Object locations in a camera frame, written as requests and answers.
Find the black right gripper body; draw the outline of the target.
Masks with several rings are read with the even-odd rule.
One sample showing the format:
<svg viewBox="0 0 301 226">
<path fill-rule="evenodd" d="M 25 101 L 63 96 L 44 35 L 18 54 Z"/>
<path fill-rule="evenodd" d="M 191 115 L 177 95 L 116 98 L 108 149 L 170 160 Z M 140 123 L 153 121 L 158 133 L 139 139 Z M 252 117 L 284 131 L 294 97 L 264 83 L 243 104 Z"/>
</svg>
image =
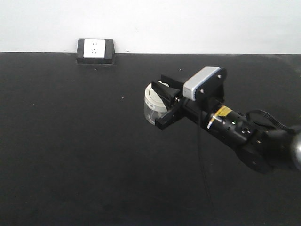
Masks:
<svg viewBox="0 0 301 226">
<path fill-rule="evenodd" d="M 223 106 L 224 87 L 220 87 L 213 96 L 191 101 L 181 95 L 180 102 L 155 120 L 155 126 L 161 130 L 186 117 L 199 127 L 205 128 L 214 113 Z"/>
</svg>

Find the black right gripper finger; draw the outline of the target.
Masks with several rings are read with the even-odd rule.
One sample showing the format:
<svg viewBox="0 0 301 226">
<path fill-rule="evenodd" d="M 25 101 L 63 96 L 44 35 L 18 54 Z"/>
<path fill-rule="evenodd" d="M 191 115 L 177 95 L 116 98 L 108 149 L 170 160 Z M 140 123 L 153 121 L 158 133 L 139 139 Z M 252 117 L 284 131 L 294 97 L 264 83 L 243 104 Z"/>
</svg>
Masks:
<svg viewBox="0 0 301 226">
<path fill-rule="evenodd" d="M 158 94 L 167 110 L 172 109 L 181 99 L 181 90 L 153 81 L 151 88 Z"/>
<path fill-rule="evenodd" d="M 173 78 L 164 74 L 160 76 L 160 80 L 162 83 L 166 83 L 169 85 L 169 87 L 172 87 L 174 89 L 183 89 L 184 83 L 186 82 L 185 79 Z"/>
</svg>

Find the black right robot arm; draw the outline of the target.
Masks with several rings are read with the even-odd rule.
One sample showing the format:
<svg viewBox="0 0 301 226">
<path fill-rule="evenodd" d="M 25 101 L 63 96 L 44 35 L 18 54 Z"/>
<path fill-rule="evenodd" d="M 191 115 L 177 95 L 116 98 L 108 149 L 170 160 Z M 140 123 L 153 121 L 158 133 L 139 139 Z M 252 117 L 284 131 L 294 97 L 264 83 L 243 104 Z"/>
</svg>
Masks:
<svg viewBox="0 0 301 226">
<path fill-rule="evenodd" d="M 301 169 L 301 128 L 285 126 L 263 110 L 246 114 L 224 104 L 227 72 L 205 67 L 185 81 L 162 75 L 150 87 L 162 101 L 165 111 L 155 118 L 166 129 L 188 118 L 200 129 L 231 148 L 249 168 L 265 174 L 275 169 Z"/>
</svg>

